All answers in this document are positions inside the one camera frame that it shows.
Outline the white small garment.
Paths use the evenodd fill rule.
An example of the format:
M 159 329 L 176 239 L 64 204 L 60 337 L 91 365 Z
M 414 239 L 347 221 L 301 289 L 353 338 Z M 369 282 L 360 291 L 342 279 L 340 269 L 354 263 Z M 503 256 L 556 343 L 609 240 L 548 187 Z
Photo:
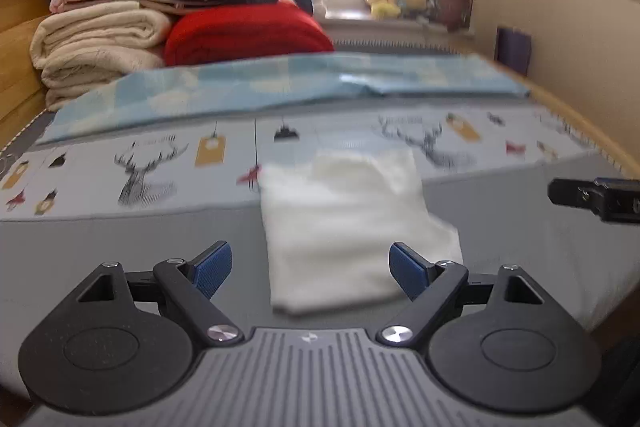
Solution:
M 399 287 L 388 253 L 402 242 L 428 261 L 462 262 L 458 230 L 427 210 L 408 148 L 330 150 L 258 174 L 274 309 L 302 315 L 379 303 Z

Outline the grey mattress cover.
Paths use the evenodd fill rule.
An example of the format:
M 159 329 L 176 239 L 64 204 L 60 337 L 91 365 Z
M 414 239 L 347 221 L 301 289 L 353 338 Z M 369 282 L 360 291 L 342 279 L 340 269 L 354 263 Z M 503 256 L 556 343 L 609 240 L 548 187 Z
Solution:
M 173 119 L 49 144 L 39 144 L 42 132 L 32 150 L 210 120 L 469 104 L 535 104 L 548 109 L 529 98 L 529 90 L 525 98 L 348 98 Z M 427 210 L 458 230 L 461 263 L 471 272 L 491 273 L 503 265 L 519 265 L 591 331 L 638 285 L 639 230 L 634 225 L 604 223 L 588 210 L 553 205 L 548 199 L 548 184 L 555 178 L 593 180 L 620 175 L 600 148 L 588 141 L 592 153 L 573 159 L 467 176 L 420 178 Z M 214 303 L 243 331 L 255 326 L 363 327 L 375 331 L 405 306 L 406 297 L 399 288 L 394 298 L 351 308 L 302 315 L 274 309 L 258 176 L 257 184 L 257 198 L 244 204 L 40 221 L 6 221 L 1 217 L 2 387 L 24 395 L 26 389 L 18 373 L 22 342 L 104 261 L 119 262 L 127 271 L 146 271 L 166 259 L 190 259 L 213 243 L 227 242 L 232 250 L 232 270 L 216 291 Z

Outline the deer print bed sheet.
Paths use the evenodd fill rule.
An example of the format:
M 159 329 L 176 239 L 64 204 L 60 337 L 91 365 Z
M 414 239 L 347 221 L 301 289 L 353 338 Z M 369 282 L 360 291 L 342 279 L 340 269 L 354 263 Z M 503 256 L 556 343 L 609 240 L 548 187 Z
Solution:
M 423 180 L 589 155 L 592 144 L 535 104 L 418 105 L 210 120 L 23 154 L 1 181 L 3 220 L 77 219 L 253 202 L 266 164 L 326 150 L 410 150 Z

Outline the light blue folded sheet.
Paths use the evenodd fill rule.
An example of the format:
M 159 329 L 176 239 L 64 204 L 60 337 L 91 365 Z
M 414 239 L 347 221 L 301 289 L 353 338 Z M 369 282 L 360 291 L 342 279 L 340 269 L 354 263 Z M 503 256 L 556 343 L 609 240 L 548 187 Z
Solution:
M 404 95 L 525 98 L 528 90 L 475 54 L 292 54 L 134 72 L 66 104 L 38 142 L 180 118 Z

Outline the cream folded blanket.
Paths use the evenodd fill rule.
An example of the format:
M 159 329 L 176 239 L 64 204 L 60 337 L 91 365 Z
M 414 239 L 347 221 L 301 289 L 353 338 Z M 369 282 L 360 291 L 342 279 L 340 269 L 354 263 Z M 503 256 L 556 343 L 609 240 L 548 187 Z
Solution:
M 70 101 L 119 78 L 164 66 L 171 19 L 134 1 L 105 2 L 43 20 L 29 55 L 46 87 L 46 107 Z

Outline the red folded blanket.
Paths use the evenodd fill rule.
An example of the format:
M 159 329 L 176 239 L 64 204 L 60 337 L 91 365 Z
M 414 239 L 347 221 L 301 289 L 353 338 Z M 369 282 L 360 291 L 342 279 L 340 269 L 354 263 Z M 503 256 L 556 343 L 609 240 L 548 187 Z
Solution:
M 201 65 L 333 50 L 312 16 L 292 2 L 278 1 L 227 5 L 181 17 L 166 39 L 164 62 Z

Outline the wooden bed frame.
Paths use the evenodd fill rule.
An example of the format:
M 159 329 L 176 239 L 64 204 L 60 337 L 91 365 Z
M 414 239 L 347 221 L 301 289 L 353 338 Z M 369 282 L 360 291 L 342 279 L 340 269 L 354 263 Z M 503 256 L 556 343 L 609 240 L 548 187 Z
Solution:
M 21 145 L 34 142 L 27 132 L 43 122 L 44 87 L 32 68 L 29 45 L 38 24 L 46 17 L 49 0 L 1 0 L 1 158 L 7 160 Z M 600 148 L 623 176 L 639 178 L 639 161 L 576 109 L 553 93 L 498 65 L 515 82 L 529 90 L 529 98 L 576 128 Z

